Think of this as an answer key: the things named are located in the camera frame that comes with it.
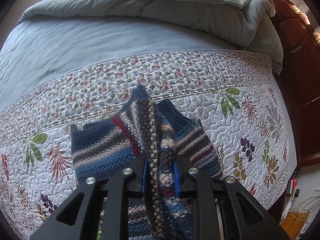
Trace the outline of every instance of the bed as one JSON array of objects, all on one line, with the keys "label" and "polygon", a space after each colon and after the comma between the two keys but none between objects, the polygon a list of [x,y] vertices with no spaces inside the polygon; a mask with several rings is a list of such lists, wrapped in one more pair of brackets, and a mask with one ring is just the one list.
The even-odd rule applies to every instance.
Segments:
[{"label": "bed", "polygon": [[[76,188],[70,125],[81,128],[109,117],[137,84],[145,85],[154,100],[170,98],[181,113],[199,118],[216,148],[223,175],[235,176],[269,209],[283,194],[297,157],[299,165],[318,158],[315,145],[302,145],[310,134],[300,132],[316,130],[312,125],[318,123],[316,116],[311,124],[304,120],[318,102],[315,63],[305,66],[305,60],[318,57],[318,34],[288,0],[273,2],[277,33],[266,19],[268,35],[256,35],[259,39],[252,38],[247,45],[237,33],[215,32],[214,36],[208,34],[215,31],[210,25],[184,18],[189,28],[181,27],[183,23],[148,10],[144,17],[128,17],[136,16],[130,10],[119,16],[110,12],[104,18],[97,17],[102,16],[99,8],[94,16],[83,8],[63,17],[54,11],[39,13],[40,7],[27,11],[0,53],[1,211],[15,233],[27,239]],[[140,14],[141,7],[136,9]],[[216,25],[222,30],[219,22]],[[293,30],[299,35],[292,37]],[[209,60],[211,68],[206,68],[200,58],[215,60]],[[272,75],[271,67],[280,75]],[[233,79],[236,73],[241,81]],[[308,84],[300,82],[307,79]],[[228,103],[220,99],[221,94]],[[242,113],[234,115],[239,109]],[[236,121],[242,122],[239,128],[231,125]],[[247,159],[244,147],[250,149]]]}]

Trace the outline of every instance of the silver bolt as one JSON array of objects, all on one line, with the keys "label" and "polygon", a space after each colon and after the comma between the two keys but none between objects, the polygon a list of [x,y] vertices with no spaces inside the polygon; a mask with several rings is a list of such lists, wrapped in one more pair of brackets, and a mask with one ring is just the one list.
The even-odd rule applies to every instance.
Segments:
[{"label": "silver bolt", "polygon": [[188,170],[188,172],[189,172],[190,174],[197,174],[197,173],[198,173],[198,169],[197,169],[197,168],[190,168],[190,169]]},{"label": "silver bolt", "polygon": [[125,175],[129,175],[129,174],[131,174],[132,173],[132,169],[131,168],[125,168],[124,170],[123,170],[123,174],[125,174]]},{"label": "silver bolt", "polygon": [[96,182],[96,179],[94,177],[89,177],[85,181],[87,184],[93,184]]},{"label": "silver bolt", "polygon": [[228,176],[226,177],[226,182],[228,183],[235,183],[236,182],[236,179],[232,176]]}]

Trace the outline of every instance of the folded blanket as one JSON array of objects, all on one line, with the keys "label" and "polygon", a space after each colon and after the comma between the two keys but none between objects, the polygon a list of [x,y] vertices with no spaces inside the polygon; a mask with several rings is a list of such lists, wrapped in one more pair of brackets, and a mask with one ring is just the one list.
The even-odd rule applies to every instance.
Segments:
[{"label": "folded blanket", "polygon": [[28,8],[19,23],[38,15],[130,16],[206,31],[243,50],[268,54],[280,74],[283,51],[269,17],[272,0],[43,0]]},{"label": "folded blanket", "polygon": [[[184,117],[165,99],[156,105],[139,85],[113,117],[84,126],[71,126],[72,157],[80,183],[98,180],[127,167],[130,160],[148,158],[145,210],[155,239],[191,239],[192,215],[187,201],[176,198],[173,186],[174,153],[188,157],[193,166],[221,178],[217,154],[200,121]],[[129,208],[137,207],[132,200]],[[150,239],[146,215],[129,212],[129,237]]]}]

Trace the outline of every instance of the quilt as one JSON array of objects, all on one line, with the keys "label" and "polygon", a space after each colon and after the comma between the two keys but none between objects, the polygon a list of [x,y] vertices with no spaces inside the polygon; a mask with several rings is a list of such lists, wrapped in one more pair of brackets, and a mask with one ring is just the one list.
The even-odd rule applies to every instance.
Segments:
[{"label": "quilt", "polygon": [[269,56],[231,50],[126,56],[60,75],[0,112],[0,209],[21,239],[77,187],[71,124],[82,129],[112,116],[139,84],[154,101],[169,98],[183,115],[200,119],[223,176],[234,176],[263,207],[283,193],[292,150]]}]

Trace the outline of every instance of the white quilt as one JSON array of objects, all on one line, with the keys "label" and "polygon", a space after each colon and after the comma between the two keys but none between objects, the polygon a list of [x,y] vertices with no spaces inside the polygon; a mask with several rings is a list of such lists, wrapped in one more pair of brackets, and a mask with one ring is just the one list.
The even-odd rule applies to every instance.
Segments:
[{"label": "white quilt", "polygon": [[0,209],[22,238],[76,188],[70,125],[117,112],[143,84],[199,118],[232,175],[268,209],[283,193],[294,154],[267,55],[230,50],[139,54],[87,65],[45,82],[2,112]]},{"label": "white quilt", "polygon": [[267,54],[273,71],[282,70],[283,51],[269,17],[272,0],[43,0],[28,8],[19,23],[34,15],[129,16],[206,31],[242,48]]}]

